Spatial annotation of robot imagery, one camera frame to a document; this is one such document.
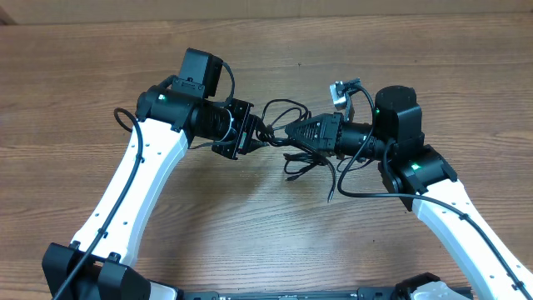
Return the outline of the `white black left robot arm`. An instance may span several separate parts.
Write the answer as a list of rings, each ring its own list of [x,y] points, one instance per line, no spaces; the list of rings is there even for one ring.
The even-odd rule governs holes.
[[[169,299],[180,289],[149,280],[134,266],[142,235],[172,170],[192,140],[231,160],[263,147],[253,140],[258,118],[252,104],[229,95],[214,102],[229,65],[209,52],[187,49],[179,74],[143,92],[134,113],[127,150],[100,202],[67,246],[49,245],[42,259],[54,299]]]

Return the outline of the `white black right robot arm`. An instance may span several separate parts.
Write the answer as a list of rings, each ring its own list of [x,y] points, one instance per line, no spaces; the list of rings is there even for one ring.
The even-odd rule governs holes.
[[[399,198],[440,240],[481,299],[530,299],[532,273],[499,239],[470,200],[454,168],[425,143],[422,110],[411,87],[381,89],[371,123],[352,120],[354,82],[331,85],[335,113],[286,125],[292,142],[325,156],[376,161],[386,192]]]

